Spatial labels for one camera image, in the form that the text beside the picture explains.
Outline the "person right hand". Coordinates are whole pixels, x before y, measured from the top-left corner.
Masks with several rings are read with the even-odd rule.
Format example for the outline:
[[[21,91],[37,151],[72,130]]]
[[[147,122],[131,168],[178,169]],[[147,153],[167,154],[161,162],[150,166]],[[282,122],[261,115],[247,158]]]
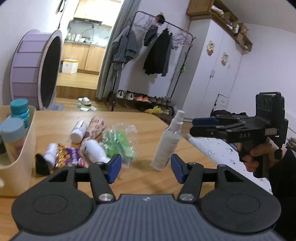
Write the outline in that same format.
[[[286,152],[286,147],[281,146],[279,148],[273,140],[268,138],[265,143],[254,147],[242,160],[248,172],[255,172],[259,167],[259,162],[255,160],[256,157],[267,155],[269,161],[268,167],[271,168],[284,158]]]

